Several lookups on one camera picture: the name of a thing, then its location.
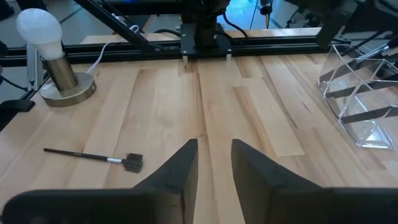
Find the wooden table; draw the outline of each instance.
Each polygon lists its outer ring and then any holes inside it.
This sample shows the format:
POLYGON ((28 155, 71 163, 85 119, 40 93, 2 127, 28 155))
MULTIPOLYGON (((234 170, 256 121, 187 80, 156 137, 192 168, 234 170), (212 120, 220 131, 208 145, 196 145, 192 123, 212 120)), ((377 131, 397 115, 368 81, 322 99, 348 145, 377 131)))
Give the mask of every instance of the wooden table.
MULTIPOLYGON (((311 32, 317 30, 249 33, 311 32)), ((191 138, 199 141, 196 223, 244 223, 231 172, 234 138, 322 186, 397 187, 397 153, 355 147, 323 101, 317 78, 325 58, 102 63, 91 98, 49 108, 35 95, 32 111, 0 133, 0 206, 30 189, 133 187, 191 138), (135 152, 144 155, 144 167, 133 174, 116 164, 44 153, 44 147, 115 157, 135 152)))

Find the paintbrush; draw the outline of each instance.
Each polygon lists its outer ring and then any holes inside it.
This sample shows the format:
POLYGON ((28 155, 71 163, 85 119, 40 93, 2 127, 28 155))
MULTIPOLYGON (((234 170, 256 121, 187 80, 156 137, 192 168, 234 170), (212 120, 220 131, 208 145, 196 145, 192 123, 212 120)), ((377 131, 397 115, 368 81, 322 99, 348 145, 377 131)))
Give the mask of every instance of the paintbrush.
POLYGON ((125 159, 107 157, 107 156, 99 156, 93 154, 86 154, 80 152, 70 152, 58 149, 43 149, 45 152, 54 152, 58 154, 68 155, 68 156, 75 156, 80 158, 86 159, 94 159, 97 161, 105 161, 105 162, 112 162, 116 164, 122 164, 124 166, 124 170, 129 172, 138 173, 141 171, 142 167, 142 155, 135 154, 135 153, 127 153, 125 159))

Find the transparent divider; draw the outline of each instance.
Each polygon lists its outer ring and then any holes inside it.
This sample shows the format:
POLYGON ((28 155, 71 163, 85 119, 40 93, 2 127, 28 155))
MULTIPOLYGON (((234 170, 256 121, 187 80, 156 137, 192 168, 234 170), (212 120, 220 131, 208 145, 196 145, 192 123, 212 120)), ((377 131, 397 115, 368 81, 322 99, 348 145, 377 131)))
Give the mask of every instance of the transparent divider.
POLYGON ((398 69, 384 59, 360 58, 368 51, 334 45, 322 68, 319 87, 357 146, 397 149, 398 82, 394 80, 398 79, 394 75, 398 76, 398 69))

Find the floor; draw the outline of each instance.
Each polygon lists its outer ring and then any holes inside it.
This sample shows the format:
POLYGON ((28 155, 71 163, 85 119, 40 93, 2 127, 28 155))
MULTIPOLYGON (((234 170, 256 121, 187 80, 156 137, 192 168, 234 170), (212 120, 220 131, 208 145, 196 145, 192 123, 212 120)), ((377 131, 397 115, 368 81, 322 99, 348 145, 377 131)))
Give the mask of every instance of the floor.
MULTIPOLYGON (((79 44, 85 37, 89 35, 112 34, 113 31, 97 20, 89 12, 82 9, 73 0, 45 0, 47 9, 61 23, 63 29, 63 43, 66 45, 79 44)), ((231 0, 227 8, 228 19, 243 29, 265 29, 265 19, 259 12, 258 1, 255 0, 231 0)), ((14 6, 16 13, 8 20, 0 22, 0 40, 8 45, 8 47, 22 47, 25 40, 16 31, 16 17, 20 13, 19 7, 15 1, 9 1, 14 6)), ((296 6, 283 0, 274 1, 274 11, 271 17, 270 29, 284 28, 287 20, 297 9, 296 6)), ((224 25, 226 30, 233 29, 227 25, 220 16, 218 22, 224 25)), ((178 15, 162 15, 152 16, 150 22, 146 25, 147 32, 153 32, 160 28, 175 29, 180 24, 178 15)), ((26 68, 4 68, 3 75, 10 81, 20 85, 27 86, 26 68)), ((20 98, 24 92, 18 90, 6 83, 0 85, 0 102, 10 99, 20 98)))

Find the brush handle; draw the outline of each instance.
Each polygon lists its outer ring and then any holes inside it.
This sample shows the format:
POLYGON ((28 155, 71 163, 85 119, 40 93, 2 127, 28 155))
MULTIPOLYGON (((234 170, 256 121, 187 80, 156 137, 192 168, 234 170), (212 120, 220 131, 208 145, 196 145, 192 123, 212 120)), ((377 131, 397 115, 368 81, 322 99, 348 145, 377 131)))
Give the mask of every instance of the brush handle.
POLYGON ((58 154, 63 154, 63 155, 68 155, 68 156, 76 156, 76 157, 81 157, 81 158, 86 158, 86 159, 95 159, 99 161, 108 161, 108 157, 106 156, 97 156, 97 155, 92 155, 92 154, 85 154, 85 153, 80 153, 80 152, 70 152, 70 151, 64 151, 64 150, 58 150, 58 149, 43 149, 45 152, 54 152, 58 154))

